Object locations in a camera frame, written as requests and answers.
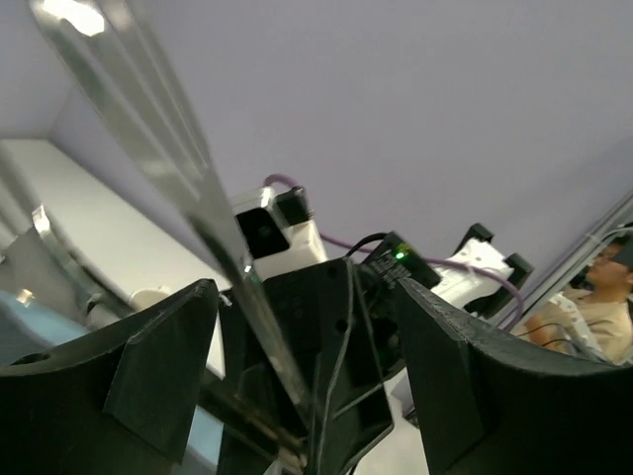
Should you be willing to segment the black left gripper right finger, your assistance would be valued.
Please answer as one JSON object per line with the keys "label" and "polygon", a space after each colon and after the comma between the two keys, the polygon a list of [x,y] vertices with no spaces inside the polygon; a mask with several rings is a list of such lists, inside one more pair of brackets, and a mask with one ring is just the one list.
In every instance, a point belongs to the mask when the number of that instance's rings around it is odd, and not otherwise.
{"label": "black left gripper right finger", "polygon": [[433,474],[628,474],[632,371],[555,352],[412,280],[395,291]]}

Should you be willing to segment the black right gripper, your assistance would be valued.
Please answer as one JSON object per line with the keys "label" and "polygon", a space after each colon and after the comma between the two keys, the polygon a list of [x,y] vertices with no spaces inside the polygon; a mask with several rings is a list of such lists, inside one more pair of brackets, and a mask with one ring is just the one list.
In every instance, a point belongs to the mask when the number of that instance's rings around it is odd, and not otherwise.
{"label": "black right gripper", "polygon": [[345,474],[393,429],[370,318],[353,263],[338,258],[264,283],[316,407],[302,425],[236,305],[222,305],[225,381],[307,449],[310,474]]}

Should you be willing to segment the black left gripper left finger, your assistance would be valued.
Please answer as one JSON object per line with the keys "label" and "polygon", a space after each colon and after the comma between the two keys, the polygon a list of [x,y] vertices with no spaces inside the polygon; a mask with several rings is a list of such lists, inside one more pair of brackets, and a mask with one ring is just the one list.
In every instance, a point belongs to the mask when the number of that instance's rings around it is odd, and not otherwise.
{"label": "black left gripper left finger", "polygon": [[219,291],[198,280],[161,302],[45,347],[1,312],[5,474],[168,474],[184,456]]}

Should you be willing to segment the silver metal tongs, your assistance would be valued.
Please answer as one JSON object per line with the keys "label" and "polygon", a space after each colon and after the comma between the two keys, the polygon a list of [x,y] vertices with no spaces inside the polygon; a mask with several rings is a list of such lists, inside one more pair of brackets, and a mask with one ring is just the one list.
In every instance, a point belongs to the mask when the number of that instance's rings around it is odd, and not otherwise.
{"label": "silver metal tongs", "polygon": [[[303,423],[314,398],[283,337],[191,109],[151,28],[129,1],[32,1],[44,38],[144,176],[187,218],[234,292]],[[304,443],[260,416],[206,369],[207,389],[250,449],[295,473]]]}

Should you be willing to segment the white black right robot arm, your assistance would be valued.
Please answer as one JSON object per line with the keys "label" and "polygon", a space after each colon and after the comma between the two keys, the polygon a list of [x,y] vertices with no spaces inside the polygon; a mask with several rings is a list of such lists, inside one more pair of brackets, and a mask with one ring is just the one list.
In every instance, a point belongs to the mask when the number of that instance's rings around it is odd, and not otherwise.
{"label": "white black right robot arm", "polygon": [[362,262],[329,259],[314,222],[288,247],[229,272],[219,310],[225,374],[201,406],[224,425],[218,470],[262,474],[427,474],[485,437],[469,342],[448,317],[483,326],[469,305],[529,269],[473,226],[447,259],[396,233],[369,236]]}

